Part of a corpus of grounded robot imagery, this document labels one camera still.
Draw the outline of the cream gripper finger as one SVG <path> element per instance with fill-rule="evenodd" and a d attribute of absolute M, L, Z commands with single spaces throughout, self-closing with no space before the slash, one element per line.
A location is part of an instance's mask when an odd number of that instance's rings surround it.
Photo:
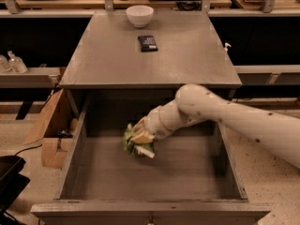
<path fill-rule="evenodd" d="M 155 139 L 155 136 L 143 131 L 142 133 L 135 134 L 132 136 L 131 140 L 136 144 L 151 143 Z"/>
<path fill-rule="evenodd" d="M 143 117 L 137 124 L 135 124 L 132 127 L 132 130 L 134 132 L 138 132 L 140 130 L 145 130 L 145 122 L 146 122 L 146 117 Z"/>

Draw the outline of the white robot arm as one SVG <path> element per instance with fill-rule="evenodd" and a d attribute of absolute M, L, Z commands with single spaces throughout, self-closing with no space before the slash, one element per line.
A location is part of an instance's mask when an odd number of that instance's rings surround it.
<path fill-rule="evenodd" d="M 136 144 L 164 139 L 177 129 L 206 120 L 231 128 L 244 137 L 300 168 L 300 120 L 225 100 L 207 88 L 186 84 L 174 100 L 153 109 L 133 130 Z"/>

